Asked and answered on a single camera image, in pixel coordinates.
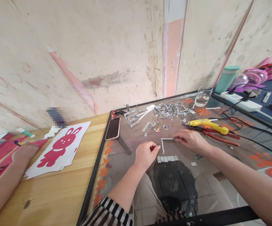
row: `drinking glass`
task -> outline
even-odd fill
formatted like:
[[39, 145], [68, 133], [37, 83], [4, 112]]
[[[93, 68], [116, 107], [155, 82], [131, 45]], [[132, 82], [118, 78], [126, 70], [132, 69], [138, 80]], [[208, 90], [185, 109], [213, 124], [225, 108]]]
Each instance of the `drinking glass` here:
[[210, 99], [213, 88], [210, 86], [201, 86], [198, 90], [195, 105], [198, 107], [204, 107]]

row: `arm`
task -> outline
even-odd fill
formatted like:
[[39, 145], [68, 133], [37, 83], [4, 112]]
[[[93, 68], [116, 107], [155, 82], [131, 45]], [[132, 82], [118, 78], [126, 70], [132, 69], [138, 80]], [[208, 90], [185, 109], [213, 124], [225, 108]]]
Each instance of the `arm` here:
[[272, 225], [272, 180], [214, 147], [197, 132], [180, 130], [176, 141], [207, 158], [233, 184], [255, 213]]
[[117, 202], [127, 213], [130, 210], [134, 194], [142, 176], [155, 161], [160, 146], [153, 142], [140, 144], [136, 149], [135, 163], [124, 177], [107, 195]]
[[28, 142], [13, 154], [13, 162], [0, 177], [0, 210], [19, 184], [30, 159], [38, 150], [37, 145], [30, 145]]

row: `striped sleeve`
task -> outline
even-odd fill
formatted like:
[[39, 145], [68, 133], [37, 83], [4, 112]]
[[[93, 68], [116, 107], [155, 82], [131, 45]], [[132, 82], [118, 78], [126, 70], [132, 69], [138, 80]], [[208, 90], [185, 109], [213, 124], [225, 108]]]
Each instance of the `striped sleeve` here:
[[133, 221], [124, 209], [114, 200], [105, 197], [89, 215], [81, 226], [132, 226]]

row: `pliers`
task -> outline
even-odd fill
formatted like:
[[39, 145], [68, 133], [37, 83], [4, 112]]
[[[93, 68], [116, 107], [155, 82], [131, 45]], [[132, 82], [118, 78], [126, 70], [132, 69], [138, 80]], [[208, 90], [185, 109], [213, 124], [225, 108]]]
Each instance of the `pliers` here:
[[[213, 135], [212, 133], [219, 133], [221, 134], [220, 132], [214, 130], [214, 129], [210, 129], [210, 128], [202, 128], [202, 127], [198, 127], [198, 126], [189, 126], [189, 125], [186, 125], [184, 123], [182, 123], [182, 125], [184, 125], [185, 127], [187, 127], [188, 129], [193, 129], [195, 131], [198, 131], [198, 132], [201, 132], [203, 133], [205, 136], [209, 136], [217, 141], [220, 141], [222, 143], [226, 143], [226, 144], [230, 144], [232, 146], [235, 146], [235, 147], [239, 147], [240, 144], [239, 143], [236, 143], [236, 142], [233, 142], [233, 141], [230, 141], [230, 140], [226, 140], [224, 138], [220, 138], [216, 135]], [[231, 137], [231, 138], [234, 138], [234, 139], [237, 139], [239, 140], [240, 137], [238, 135], [235, 135], [235, 134], [232, 134], [232, 133], [228, 133], [226, 135], [222, 135], [222, 136], [228, 136], [228, 137]]]

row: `white power strip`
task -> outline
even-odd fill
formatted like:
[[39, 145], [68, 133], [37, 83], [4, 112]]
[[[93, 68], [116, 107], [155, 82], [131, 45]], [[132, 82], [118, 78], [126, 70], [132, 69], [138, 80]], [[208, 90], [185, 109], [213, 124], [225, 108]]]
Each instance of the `white power strip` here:
[[[243, 98], [237, 94], [229, 94], [228, 92], [223, 92], [221, 93], [220, 96], [233, 104], [239, 102]], [[236, 106], [238, 106], [239, 108], [242, 108], [243, 110], [247, 112], [258, 111], [258, 110], [261, 110], [262, 108], [262, 105], [259, 105], [251, 100], [242, 101], [238, 103]]]

